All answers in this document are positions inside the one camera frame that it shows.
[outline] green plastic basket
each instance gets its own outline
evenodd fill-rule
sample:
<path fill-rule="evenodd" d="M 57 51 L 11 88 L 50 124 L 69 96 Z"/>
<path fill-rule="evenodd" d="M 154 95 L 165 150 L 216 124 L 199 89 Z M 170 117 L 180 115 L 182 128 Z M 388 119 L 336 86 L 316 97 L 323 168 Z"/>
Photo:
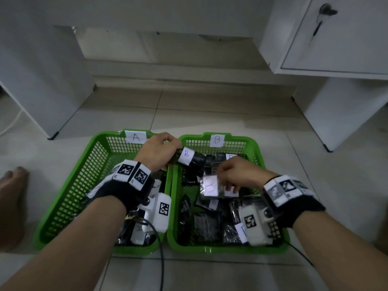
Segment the green plastic basket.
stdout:
<path fill-rule="evenodd" d="M 154 134 L 148 130 L 147 139 Z M 82 156 L 67 178 L 56 200 L 51 205 L 38 225 L 33 237 L 33 245 L 36 250 L 43 249 L 62 229 L 74 218 L 74 214 L 80 213 L 85 200 L 85 194 L 96 186 L 112 168 L 124 159 L 133 160 L 142 144 L 130 144 L 125 140 L 125 131 L 101 132 L 95 135 L 89 142 Z M 170 195 L 172 174 L 167 175 L 165 193 Z M 142 246 L 116 246 L 114 254 L 147 255 L 158 249 L 158 241 Z"/>
<path fill-rule="evenodd" d="M 211 135 L 225 135 L 225 143 L 221 148 L 209 147 Z M 180 137 L 183 146 L 191 148 L 203 154 L 214 154 L 216 152 L 226 152 L 230 154 L 246 154 L 249 161 L 265 168 L 263 157 L 261 156 L 257 143 L 248 137 L 233 137 L 229 133 L 204 133 L 202 135 L 183 135 Z M 222 243 L 208 243 L 196 245 L 191 237 L 188 246 L 182 246 L 177 243 L 178 237 L 178 207 L 183 195 L 188 195 L 191 204 L 194 204 L 199 192 L 198 186 L 182 186 L 182 168 L 175 165 L 169 168 L 173 172 L 172 190 L 171 190 L 171 212 L 168 224 L 167 239 L 168 244 L 174 251 L 186 254 L 204 254 L 204 253 L 241 253 L 241 254 L 280 254 L 286 251 L 288 245 L 285 242 L 277 246 L 242 246 L 225 245 Z M 192 206 L 192 212 L 202 212 L 201 208 Z M 289 242 L 289 236 L 286 229 L 283 229 L 283 237 Z"/>

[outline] baseboard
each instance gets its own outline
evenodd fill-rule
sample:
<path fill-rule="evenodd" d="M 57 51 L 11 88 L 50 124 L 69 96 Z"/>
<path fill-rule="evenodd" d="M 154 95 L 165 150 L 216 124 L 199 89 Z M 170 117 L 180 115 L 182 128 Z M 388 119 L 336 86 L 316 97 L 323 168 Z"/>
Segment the baseboard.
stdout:
<path fill-rule="evenodd" d="M 95 59 L 86 59 L 86 66 L 93 76 L 136 79 L 293 86 L 306 79 L 305 76 L 274 74 L 271 70 L 218 69 Z"/>

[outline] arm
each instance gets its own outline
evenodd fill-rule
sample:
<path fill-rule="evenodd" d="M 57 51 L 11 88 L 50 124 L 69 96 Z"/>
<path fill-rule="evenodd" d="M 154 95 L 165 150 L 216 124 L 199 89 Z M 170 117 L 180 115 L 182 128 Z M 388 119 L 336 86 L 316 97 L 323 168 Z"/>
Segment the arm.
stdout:
<path fill-rule="evenodd" d="M 258 188 L 278 174 L 240 157 L 225 161 L 217 171 L 223 183 Z M 385 290 L 388 257 L 324 211 L 303 212 L 293 229 L 318 273 L 333 290 Z"/>
<path fill-rule="evenodd" d="M 161 133 L 149 139 L 135 160 L 151 171 L 163 168 L 178 148 L 179 139 Z M 37 256 L 13 275 L 6 290 L 93 290 L 109 259 L 126 215 L 114 196 L 95 199 Z"/>

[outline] bare foot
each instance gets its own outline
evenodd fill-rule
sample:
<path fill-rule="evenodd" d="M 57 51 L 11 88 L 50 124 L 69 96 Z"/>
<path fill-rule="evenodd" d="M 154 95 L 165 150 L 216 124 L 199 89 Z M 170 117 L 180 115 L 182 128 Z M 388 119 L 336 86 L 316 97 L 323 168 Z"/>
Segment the bare foot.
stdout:
<path fill-rule="evenodd" d="M 0 179 L 0 252 L 14 248 L 24 235 L 23 197 L 29 172 L 17 167 Z"/>

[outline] hand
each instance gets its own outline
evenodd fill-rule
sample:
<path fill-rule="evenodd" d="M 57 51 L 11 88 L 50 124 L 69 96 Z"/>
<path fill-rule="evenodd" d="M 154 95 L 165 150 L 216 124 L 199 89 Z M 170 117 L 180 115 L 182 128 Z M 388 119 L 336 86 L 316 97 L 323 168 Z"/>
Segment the hand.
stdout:
<path fill-rule="evenodd" d="M 169 133 L 160 133 L 152 136 L 145 142 L 137 153 L 135 161 L 141 162 L 152 172 L 160 169 L 166 170 L 166 164 L 177 149 L 182 148 L 181 140 Z"/>
<path fill-rule="evenodd" d="M 218 167 L 216 173 L 218 180 L 225 184 L 227 189 L 234 185 L 235 187 L 259 188 L 262 190 L 270 179 L 278 176 L 277 173 L 265 170 L 238 156 L 224 161 Z"/>

